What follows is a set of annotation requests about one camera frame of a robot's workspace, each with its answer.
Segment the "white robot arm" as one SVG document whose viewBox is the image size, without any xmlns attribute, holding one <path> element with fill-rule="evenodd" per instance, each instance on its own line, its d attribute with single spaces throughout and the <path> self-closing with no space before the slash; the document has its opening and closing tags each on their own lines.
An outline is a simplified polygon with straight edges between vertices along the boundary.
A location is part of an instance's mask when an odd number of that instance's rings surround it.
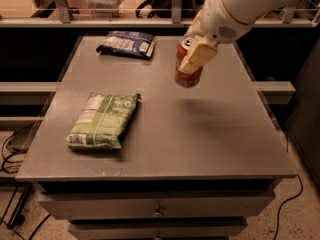
<svg viewBox="0 0 320 240">
<path fill-rule="evenodd" d="M 194 73 L 217 55 L 219 44 L 233 43 L 247 34 L 263 15 L 293 1 L 205 0 L 186 32 L 194 40 L 178 69 Z"/>
</svg>

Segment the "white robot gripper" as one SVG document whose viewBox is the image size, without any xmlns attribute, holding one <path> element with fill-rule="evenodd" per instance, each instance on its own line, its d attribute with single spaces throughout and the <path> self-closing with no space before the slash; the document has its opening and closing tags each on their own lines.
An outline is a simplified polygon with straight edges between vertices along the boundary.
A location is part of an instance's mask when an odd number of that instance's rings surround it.
<svg viewBox="0 0 320 240">
<path fill-rule="evenodd" d="M 196 71 L 218 54 L 218 43 L 232 43 L 248 33 L 257 20 L 254 7 L 255 0 L 205 0 L 185 36 L 205 36 L 209 40 L 193 40 L 182 68 Z"/>
</svg>

